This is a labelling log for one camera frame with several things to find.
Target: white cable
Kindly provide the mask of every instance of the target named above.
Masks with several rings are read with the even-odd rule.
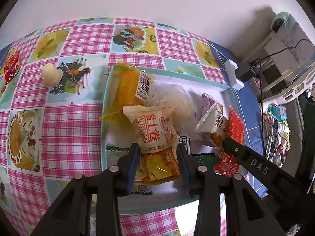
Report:
[[[211,48],[215,49],[216,52],[218,52],[222,57],[224,57],[224,58],[226,59],[226,61],[229,60],[224,54],[222,54],[220,51],[218,51],[211,43],[209,43],[209,46],[210,46]]]

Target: tablecloth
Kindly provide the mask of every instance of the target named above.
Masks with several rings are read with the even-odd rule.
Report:
[[[128,18],[55,24],[0,51],[1,65],[15,52],[20,60],[20,70],[5,90],[0,75],[0,90],[4,90],[0,93],[0,205],[20,235],[31,233],[75,174],[101,172],[99,117],[110,67],[126,61],[229,86],[224,58],[209,43],[236,62],[229,50],[196,34]],[[53,89],[44,87],[41,70],[47,63],[64,73]],[[259,118],[255,117],[259,108],[253,91],[246,83],[240,91],[229,91],[246,124],[246,145],[260,152]],[[31,155],[27,154],[28,167],[19,165],[24,161],[18,154],[11,157],[16,148],[10,145],[16,132],[13,123],[20,118],[23,151],[30,150]],[[125,235],[159,235],[177,228],[174,209],[120,216],[120,221]]]

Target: table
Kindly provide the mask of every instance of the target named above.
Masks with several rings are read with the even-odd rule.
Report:
[[[0,94],[0,184],[5,187],[0,205],[20,235],[31,233],[75,174],[101,172],[99,117],[109,68],[126,61],[229,86],[224,60],[209,43],[236,61],[229,50],[193,33],[127,18],[55,24],[0,52],[3,64],[20,51],[20,70]],[[41,70],[46,63],[64,73],[52,89],[44,87]],[[259,113],[255,95],[246,84],[230,91],[246,124],[245,143],[254,149],[259,146],[258,120],[248,119],[245,104],[251,103],[251,114]],[[17,134],[18,146],[10,142]],[[169,209],[120,220],[126,235],[158,235],[177,228],[174,217]]]

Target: orange plastic package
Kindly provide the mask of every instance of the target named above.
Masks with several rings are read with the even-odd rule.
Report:
[[[174,108],[125,106],[122,111],[133,124],[141,150],[144,171],[136,183],[157,185],[179,179],[178,137],[171,117]]]
[[[112,104],[106,107],[102,121],[113,121],[121,126],[130,125],[129,120],[123,115],[123,106],[146,105],[150,84],[154,77],[140,72],[135,66],[118,62],[115,65],[114,76],[120,76],[115,98]]]
[[[244,123],[232,107],[230,107],[226,137],[232,138],[239,144],[243,144],[244,141]],[[223,150],[222,159],[215,164],[215,171],[224,174],[225,176],[232,176],[238,172],[238,169],[239,163],[236,162],[235,157],[233,155],[228,155]]]

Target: white power strip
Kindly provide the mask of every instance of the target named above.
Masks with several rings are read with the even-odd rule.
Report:
[[[244,83],[237,79],[235,75],[235,69],[237,68],[237,64],[235,64],[232,60],[229,59],[224,63],[224,65],[231,83],[231,87],[233,87],[236,90],[240,90],[241,88],[243,88]]]

